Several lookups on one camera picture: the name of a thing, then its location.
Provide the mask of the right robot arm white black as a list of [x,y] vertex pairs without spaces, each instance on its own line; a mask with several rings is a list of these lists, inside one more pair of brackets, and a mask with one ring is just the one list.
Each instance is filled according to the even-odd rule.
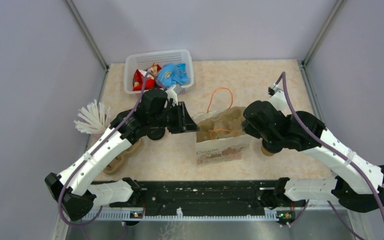
[[348,210],[368,213],[384,207],[384,165],[374,165],[341,143],[313,114],[297,111],[285,115],[287,106],[281,89],[270,89],[267,101],[256,100],[243,111],[243,131],[262,140],[265,154],[284,149],[310,156],[328,167],[333,175],[323,179],[282,177],[273,191],[279,206],[291,201],[338,201]]

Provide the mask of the brown pulp carrier single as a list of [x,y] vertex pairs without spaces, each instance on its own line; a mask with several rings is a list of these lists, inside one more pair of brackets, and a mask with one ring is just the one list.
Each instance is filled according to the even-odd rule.
[[193,117],[199,126],[196,142],[219,140],[242,136],[242,122],[245,120],[245,107],[235,106],[221,111],[200,113]]

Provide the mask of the brown paper coffee cup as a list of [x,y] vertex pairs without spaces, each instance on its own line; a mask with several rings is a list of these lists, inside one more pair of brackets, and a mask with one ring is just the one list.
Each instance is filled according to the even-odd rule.
[[263,146],[261,147],[261,152],[262,152],[263,155],[268,156],[268,157],[271,157],[271,156],[273,156],[275,154],[273,152],[268,151]]

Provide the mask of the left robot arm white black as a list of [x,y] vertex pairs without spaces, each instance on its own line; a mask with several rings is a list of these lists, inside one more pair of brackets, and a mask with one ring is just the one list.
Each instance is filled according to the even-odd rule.
[[200,130],[185,103],[176,101],[175,96],[160,88],[141,93],[134,107],[120,112],[101,138],[75,163],[58,174],[51,172],[46,176],[45,184],[65,223],[82,219],[93,208],[113,203],[134,207],[140,202],[141,188],[130,178],[93,182],[113,159],[144,136],[158,131],[183,134]]

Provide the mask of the black cup lid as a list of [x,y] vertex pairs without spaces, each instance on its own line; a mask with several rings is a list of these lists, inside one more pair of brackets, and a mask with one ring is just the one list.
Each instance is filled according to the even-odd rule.
[[262,140],[262,148],[270,154],[277,154],[282,151],[283,147],[279,144]]

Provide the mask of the beige paper bag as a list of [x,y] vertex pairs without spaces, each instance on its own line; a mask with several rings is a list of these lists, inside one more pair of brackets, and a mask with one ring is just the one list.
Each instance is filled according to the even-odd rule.
[[[229,91],[230,104],[227,109],[234,107],[233,92],[227,87],[218,87],[211,94],[206,112],[203,113],[211,112],[210,107],[213,102],[214,95],[218,90]],[[194,152],[196,155],[196,164],[199,167],[241,161],[243,160],[244,153],[249,149],[252,141],[252,137],[245,133],[244,135],[236,137],[197,142],[196,133]]]

